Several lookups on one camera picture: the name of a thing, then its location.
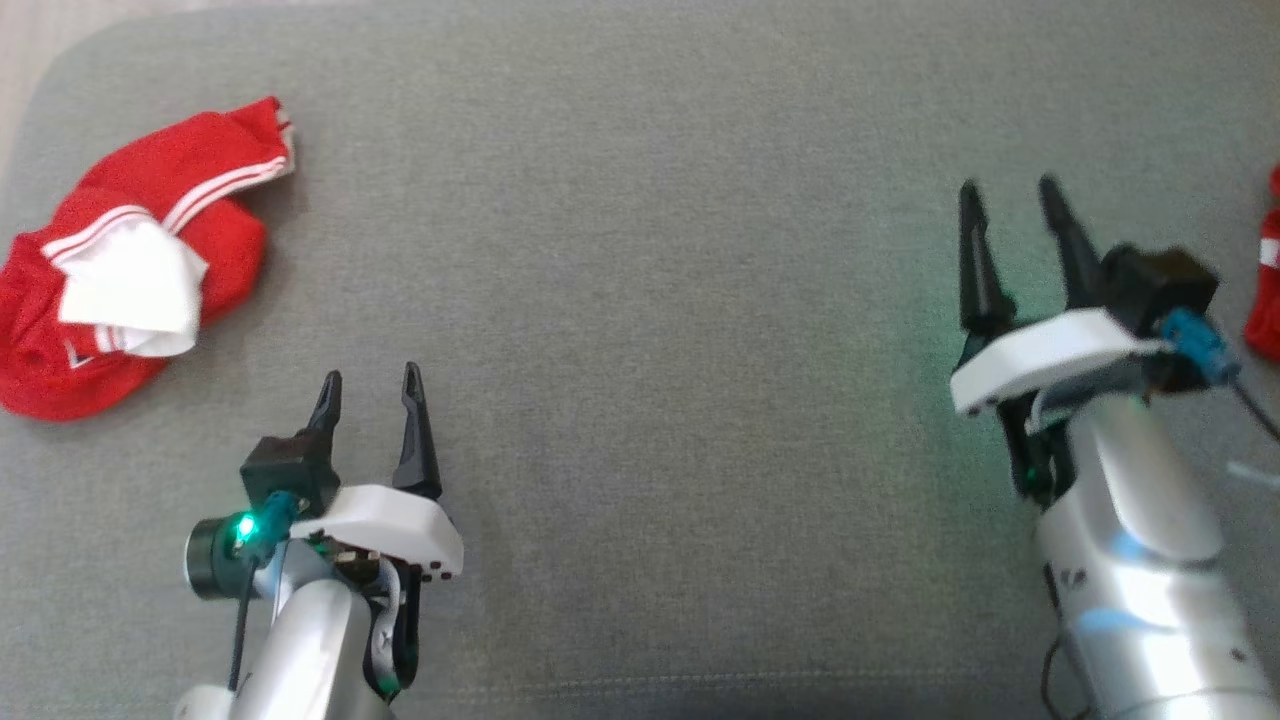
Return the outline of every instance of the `black cable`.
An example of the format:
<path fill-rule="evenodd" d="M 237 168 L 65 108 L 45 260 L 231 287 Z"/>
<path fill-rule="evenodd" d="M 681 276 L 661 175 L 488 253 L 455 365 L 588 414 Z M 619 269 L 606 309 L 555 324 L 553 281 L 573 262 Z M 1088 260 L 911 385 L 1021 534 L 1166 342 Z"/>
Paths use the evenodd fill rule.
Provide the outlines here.
<path fill-rule="evenodd" d="M 1053 669 L 1053 656 L 1057 655 L 1057 651 L 1061 647 L 1062 635 L 1059 635 L 1053 638 L 1053 642 L 1048 646 L 1048 652 L 1044 653 L 1044 666 L 1041 669 L 1041 702 L 1044 703 L 1044 710 L 1048 711 L 1048 716 L 1053 720 L 1084 720 L 1093 714 L 1092 707 L 1085 707 L 1068 719 L 1057 711 L 1057 707 L 1053 706 L 1053 700 L 1048 697 L 1048 676 Z"/>
<path fill-rule="evenodd" d="M 1240 402 L 1244 405 L 1244 409 L 1249 411 L 1249 415 L 1253 415 L 1253 419 L 1262 425 L 1262 429 L 1266 430 L 1268 436 L 1271 436 L 1271 439 L 1280 442 L 1280 427 L 1276 427 L 1275 420 L 1272 420 L 1271 416 L 1267 415 L 1267 411 L 1262 409 L 1258 398 L 1253 397 L 1253 395 L 1244 388 L 1239 377 L 1231 378 L 1231 389 L 1235 391 L 1235 396 L 1240 398 Z"/>
<path fill-rule="evenodd" d="M 232 671 L 227 678 L 227 689 L 236 692 L 239 685 L 239 664 L 244 656 L 244 624 L 248 621 L 248 598 L 253 594 L 253 573 L 257 571 L 257 559 L 248 561 L 248 575 L 244 577 L 244 589 L 241 592 L 239 607 L 236 610 L 236 642 L 232 646 Z"/>

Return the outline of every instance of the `robotic arm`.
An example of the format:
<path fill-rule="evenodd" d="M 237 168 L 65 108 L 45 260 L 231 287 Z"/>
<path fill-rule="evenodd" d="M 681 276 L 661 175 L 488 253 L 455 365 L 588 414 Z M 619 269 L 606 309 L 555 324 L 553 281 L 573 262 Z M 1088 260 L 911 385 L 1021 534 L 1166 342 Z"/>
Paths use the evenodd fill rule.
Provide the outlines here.
<path fill-rule="evenodd" d="M 325 378 L 307 427 L 262 438 L 241 468 L 251 509 L 201 520 L 186 575 L 202 598 L 241 597 L 227 687 L 187 692 L 175 720 L 394 720 L 417 673 L 420 589 L 462 573 L 444 510 L 417 365 L 404 368 L 404 443 L 392 486 L 339 487 L 330 465 L 342 375 Z M 271 603 L 271 629 L 241 680 L 244 612 Z"/>
<path fill-rule="evenodd" d="M 1239 363 L 1203 319 L 1217 279 L 1181 249 L 1120 246 L 1100 261 L 1056 181 L 1039 190 L 1068 304 L 1027 324 L 1000 286 L 978 190 L 960 191 L 969 338 L 951 396 L 963 415 L 995 410 L 1014 487 L 1043 510 L 1059 642 L 1096 717 L 1277 720 L 1222 578 L 1217 519 L 1147 406 L 1153 392 L 1235 383 Z"/>

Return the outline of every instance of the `gray fabric surface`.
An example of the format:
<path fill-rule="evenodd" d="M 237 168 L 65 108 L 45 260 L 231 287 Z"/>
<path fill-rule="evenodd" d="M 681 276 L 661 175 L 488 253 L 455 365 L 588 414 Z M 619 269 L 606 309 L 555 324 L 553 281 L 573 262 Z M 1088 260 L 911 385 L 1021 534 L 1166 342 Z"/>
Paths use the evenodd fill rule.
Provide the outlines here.
<path fill-rule="evenodd" d="M 5 237 L 114 147 L 265 94 L 300 170 L 253 193 L 270 260 L 195 352 L 99 418 L 0 418 L 0 716 L 168 717 L 219 682 L 233 607 L 184 587 L 187 532 L 332 368 L 335 466 L 385 480 L 410 359 L 467 571 L 425 593 L 401 717 L 1039 716 L 1033 515 L 947 396 L 956 190 L 980 179 L 1030 313 L 1062 299 L 1055 169 L 1103 247 L 1212 261 L 1239 328 L 1280 6 L 630 5 L 211 13 L 58 61 Z M 1280 676 L 1277 500 L 1222 473 L 1280 454 L 1229 397 L 1161 411 Z"/>

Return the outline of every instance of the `white cloth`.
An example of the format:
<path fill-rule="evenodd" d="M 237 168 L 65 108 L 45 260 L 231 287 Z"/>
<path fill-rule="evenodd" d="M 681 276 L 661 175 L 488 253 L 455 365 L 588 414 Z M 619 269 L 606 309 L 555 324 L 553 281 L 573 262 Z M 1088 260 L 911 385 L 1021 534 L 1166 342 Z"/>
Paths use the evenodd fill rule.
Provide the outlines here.
<path fill-rule="evenodd" d="M 101 352 L 166 357 L 195 347 L 209 264 L 142 208 L 93 234 L 52 259 L 67 274 L 58 319 L 93 325 Z"/>

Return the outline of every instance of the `light wooden floor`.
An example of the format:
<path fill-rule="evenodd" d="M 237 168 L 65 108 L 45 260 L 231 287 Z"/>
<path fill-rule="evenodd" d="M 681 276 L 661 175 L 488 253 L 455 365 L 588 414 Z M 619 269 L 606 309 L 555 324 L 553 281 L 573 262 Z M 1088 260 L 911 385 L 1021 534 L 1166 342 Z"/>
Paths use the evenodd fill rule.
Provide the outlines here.
<path fill-rule="evenodd" d="M 40 77 L 63 50 L 122 20 L 205 8 L 372 0 L 0 0 L 0 174 Z"/>

